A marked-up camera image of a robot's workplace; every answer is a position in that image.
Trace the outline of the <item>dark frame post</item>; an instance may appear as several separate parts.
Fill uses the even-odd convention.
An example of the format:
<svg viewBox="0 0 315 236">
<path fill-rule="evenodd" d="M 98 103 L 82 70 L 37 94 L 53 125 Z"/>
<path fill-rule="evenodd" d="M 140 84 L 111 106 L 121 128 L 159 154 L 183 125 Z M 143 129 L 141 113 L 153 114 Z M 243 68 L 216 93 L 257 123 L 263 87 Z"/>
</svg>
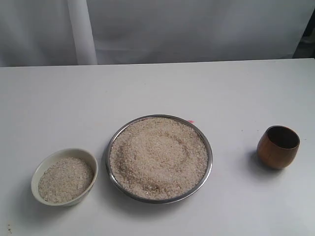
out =
<svg viewBox="0 0 315 236">
<path fill-rule="evenodd" d="M 315 14 L 313 14 L 306 26 L 300 42 L 293 54 L 294 59 L 315 57 Z"/>
</svg>

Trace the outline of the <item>white backdrop curtain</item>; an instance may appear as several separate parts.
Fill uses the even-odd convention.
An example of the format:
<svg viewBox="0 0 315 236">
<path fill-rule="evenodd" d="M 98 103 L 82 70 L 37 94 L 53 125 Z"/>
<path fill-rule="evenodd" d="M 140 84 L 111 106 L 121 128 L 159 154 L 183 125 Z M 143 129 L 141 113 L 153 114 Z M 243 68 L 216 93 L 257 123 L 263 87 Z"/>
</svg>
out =
<svg viewBox="0 0 315 236">
<path fill-rule="evenodd" d="M 312 0 L 3 0 L 1 66 L 291 58 Z"/>
</svg>

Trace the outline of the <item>round steel tray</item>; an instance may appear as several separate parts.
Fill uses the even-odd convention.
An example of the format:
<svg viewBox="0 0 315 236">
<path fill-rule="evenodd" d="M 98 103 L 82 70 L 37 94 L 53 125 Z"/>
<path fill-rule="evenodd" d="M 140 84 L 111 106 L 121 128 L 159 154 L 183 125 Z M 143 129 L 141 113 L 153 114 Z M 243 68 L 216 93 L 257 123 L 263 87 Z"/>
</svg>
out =
<svg viewBox="0 0 315 236">
<path fill-rule="evenodd" d="M 203 142 L 206 152 L 207 152 L 207 166 L 206 166 L 206 170 L 204 172 L 204 174 L 202 175 L 201 180 L 197 183 L 196 186 L 194 186 L 192 189 L 190 189 L 189 191 L 177 196 L 177 197 L 173 197 L 173 198 L 167 198 L 167 199 L 162 199 L 162 200 L 153 200 L 153 199 L 149 199 L 149 198 L 144 198 L 144 197 L 139 197 L 129 191 L 127 191 L 117 180 L 117 178 L 114 176 L 112 168 L 110 167 L 110 154 L 111 154 L 111 147 L 113 146 L 113 143 L 115 142 L 115 140 L 119 137 L 119 135 L 122 134 L 123 131 L 125 131 L 128 127 L 130 127 L 132 124 L 138 122 L 138 121 L 142 121 L 142 120 L 146 120 L 146 119 L 151 119 L 151 118 L 168 118 L 171 120 L 175 120 L 178 121 L 184 125 L 189 126 L 190 128 L 192 128 L 199 136 L 199 138 L 201 139 L 201 141 Z M 213 166 L 213 153 L 212 153 L 212 149 L 211 146 L 207 140 L 207 138 L 205 137 L 205 135 L 202 133 L 202 131 L 200 131 L 195 125 L 191 124 L 190 122 L 188 122 L 187 120 L 184 120 L 182 118 L 179 117 L 175 117 L 175 116 L 171 116 L 171 115 L 162 115 L 162 114 L 158 114 L 158 115 L 147 115 L 147 116 L 143 116 L 143 117 L 139 117 L 136 118 L 130 122 L 128 122 L 127 124 L 125 124 L 124 126 L 122 126 L 111 138 L 111 140 L 109 141 L 106 149 L 103 152 L 102 155 L 102 161 L 103 161 L 103 165 L 107 170 L 107 174 L 109 176 L 110 181 L 114 184 L 115 187 L 117 187 L 117 189 L 119 189 L 121 192 L 123 192 L 126 196 L 135 199 L 137 201 L 143 202 L 143 203 L 148 203 L 148 204 L 170 204 L 170 203 L 175 203 L 181 200 L 184 200 L 188 197 L 190 197 L 191 195 L 193 195 L 194 193 L 196 193 L 206 182 L 206 180 L 208 179 L 212 166 Z"/>
</svg>

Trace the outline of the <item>white ceramic bowl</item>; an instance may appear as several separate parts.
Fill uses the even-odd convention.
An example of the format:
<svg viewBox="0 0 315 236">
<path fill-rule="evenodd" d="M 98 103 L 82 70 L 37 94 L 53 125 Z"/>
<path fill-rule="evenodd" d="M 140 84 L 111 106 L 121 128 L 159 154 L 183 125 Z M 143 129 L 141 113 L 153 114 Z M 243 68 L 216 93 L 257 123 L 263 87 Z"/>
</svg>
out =
<svg viewBox="0 0 315 236">
<path fill-rule="evenodd" d="M 66 158 L 66 157 L 74 157 L 74 158 L 79 158 L 84 160 L 93 170 L 94 172 L 94 177 L 93 180 L 91 182 L 91 184 L 89 185 L 89 187 L 81 194 L 79 195 L 77 198 L 68 201 L 68 202 L 64 202 L 64 203 L 59 203 L 59 204 L 54 204 L 54 203 L 50 203 L 45 201 L 39 194 L 38 191 L 38 183 L 40 178 L 43 176 L 44 172 L 52 165 L 54 165 L 56 162 L 58 162 L 59 160 Z M 50 156 L 48 156 L 47 158 L 45 158 L 37 167 L 37 169 L 35 170 L 32 179 L 31 179 L 31 192 L 32 195 L 35 197 L 35 199 L 47 206 L 52 206 L 52 207 L 69 207 L 69 206 L 73 206 L 78 204 L 79 202 L 81 202 L 91 191 L 92 187 L 94 186 L 94 183 L 96 181 L 97 178 L 97 174 L 98 174 L 98 163 L 96 158 L 91 155 L 89 152 L 83 150 L 83 149 L 79 149 L 79 148 L 66 148 L 66 149 L 62 149 L 59 150 L 53 154 L 51 154 Z"/>
</svg>

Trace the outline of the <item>brown wooden cup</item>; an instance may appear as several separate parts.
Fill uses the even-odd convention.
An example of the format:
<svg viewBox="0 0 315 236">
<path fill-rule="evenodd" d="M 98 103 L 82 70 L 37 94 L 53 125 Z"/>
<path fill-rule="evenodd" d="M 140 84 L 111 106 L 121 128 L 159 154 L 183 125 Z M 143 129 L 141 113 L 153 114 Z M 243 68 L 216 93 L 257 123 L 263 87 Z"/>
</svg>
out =
<svg viewBox="0 0 315 236">
<path fill-rule="evenodd" d="M 300 138 L 292 129 L 274 125 L 269 127 L 260 138 L 256 154 L 269 168 L 282 170 L 292 163 L 299 146 Z"/>
</svg>

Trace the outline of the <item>rice in white bowl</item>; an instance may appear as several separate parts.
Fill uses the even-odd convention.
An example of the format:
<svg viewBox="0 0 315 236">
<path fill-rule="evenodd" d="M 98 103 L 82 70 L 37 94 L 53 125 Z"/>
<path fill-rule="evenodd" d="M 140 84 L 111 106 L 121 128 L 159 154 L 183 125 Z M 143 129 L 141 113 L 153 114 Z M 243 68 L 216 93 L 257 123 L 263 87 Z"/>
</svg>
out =
<svg viewBox="0 0 315 236">
<path fill-rule="evenodd" d="M 66 157 L 44 172 L 38 183 L 38 191 L 47 202 L 68 202 L 81 195 L 89 187 L 93 177 L 92 168 L 84 160 Z"/>
</svg>

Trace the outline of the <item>rice in steel tray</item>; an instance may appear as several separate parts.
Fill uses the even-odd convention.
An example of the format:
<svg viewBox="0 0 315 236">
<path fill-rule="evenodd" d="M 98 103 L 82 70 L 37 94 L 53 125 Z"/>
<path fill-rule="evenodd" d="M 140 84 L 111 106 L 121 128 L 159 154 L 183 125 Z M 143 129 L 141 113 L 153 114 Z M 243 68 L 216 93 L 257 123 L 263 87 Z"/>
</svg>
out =
<svg viewBox="0 0 315 236">
<path fill-rule="evenodd" d="M 131 124 L 115 139 L 109 160 L 113 176 L 126 191 L 166 200 L 199 184 L 208 154 L 192 127 L 170 118 L 148 118 Z"/>
</svg>

